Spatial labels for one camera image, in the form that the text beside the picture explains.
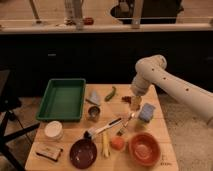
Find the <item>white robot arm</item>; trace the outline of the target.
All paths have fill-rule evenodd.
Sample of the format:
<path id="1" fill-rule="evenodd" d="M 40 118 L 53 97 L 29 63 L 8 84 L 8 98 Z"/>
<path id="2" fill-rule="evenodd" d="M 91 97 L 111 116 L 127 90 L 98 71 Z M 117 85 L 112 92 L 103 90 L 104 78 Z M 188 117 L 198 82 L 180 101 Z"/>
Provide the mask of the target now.
<path id="1" fill-rule="evenodd" d="M 141 58 L 135 65 L 136 76 L 131 83 L 135 96 L 143 96 L 154 84 L 171 97 L 187 105 L 209 127 L 213 128 L 213 93 L 165 71 L 167 61 L 162 55 Z"/>

